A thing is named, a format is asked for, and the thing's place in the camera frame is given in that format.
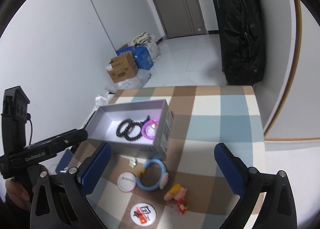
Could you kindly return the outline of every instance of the gray door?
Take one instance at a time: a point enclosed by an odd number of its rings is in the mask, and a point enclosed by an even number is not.
[[[154,0],[167,38],[204,34],[198,0]]]

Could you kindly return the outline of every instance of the blue hair tie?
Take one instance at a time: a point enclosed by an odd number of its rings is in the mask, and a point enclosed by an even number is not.
[[[158,164],[160,166],[160,168],[161,168],[161,176],[160,176],[159,180],[157,181],[157,183],[155,185],[150,186],[150,187],[146,187],[141,183],[140,178],[141,178],[142,174],[144,174],[146,172],[146,169],[151,164],[154,164],[154,163],[156,163],[156,164]],[[166,170],[165,165],[163,164],[163,162],[161,160],[158,160],[158,159],[151,159],[151,160],[147,160],[146,163],[144,163],[142,165],[141,171],[136,176],[136,183],[137,183],[138,187],[140,187],[144,191],[154,191],[154,190],[156,190],[158,188],[163,189],[167,185],[168,179],[169,179],[169,174],[167,173],[167,170]]]

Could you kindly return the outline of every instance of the table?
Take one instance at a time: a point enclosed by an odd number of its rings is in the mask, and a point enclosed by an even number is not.
[[[256,98],[250,86],[156,87],[122,90],[109,103],[166,99],[174,122],[164,163],[169,183],[164,190],[146,192],[136,187],[130,193],[120,191],[117,179],[124,171],[140,170],[129,166],[128,157],[113,156],[87,200],[108,229],[141,228],[130,218],[132,206],[138,202],[152,205],[157,212],[150,229],[215,229],[229,215],[238,196],[230,190],[217,166],[213,149],[224,142],[230,151],[249,167],[265,169],[265,145]],[[98,147],[94,141],[83,142],[69,167],[80,163]],[[143,183],[159,178],[157,166],[148,168]],[[189,210],[182,215],[175,202],[165,202],[164,194],[175,184],[188,189]],[[257,205],[246,225],[252,228],[263,202]]]

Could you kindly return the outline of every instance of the black duffel bag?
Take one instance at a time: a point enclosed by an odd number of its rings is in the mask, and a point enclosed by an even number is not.
[[[222,68],[227,82],[260,82],[266,65],[260,0],[218,1]]]

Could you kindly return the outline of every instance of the gray shoebox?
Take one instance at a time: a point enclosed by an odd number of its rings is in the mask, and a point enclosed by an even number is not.
[[[129,118],[133,121],[144,121],[148,115],[151,119],[159,120],[153,140],[142,136],[137,141],[129,142],[124,137],[117,137],[116,129],[123,120]],[[101,106],[93,114],[85,129],[88,132],[88,139],[109,143],[113,154],[164,160],[167,156],[172,123],[173,118],[167,101],[155,100]],[[139,130],[139,127],[135,127],[132,136]]]

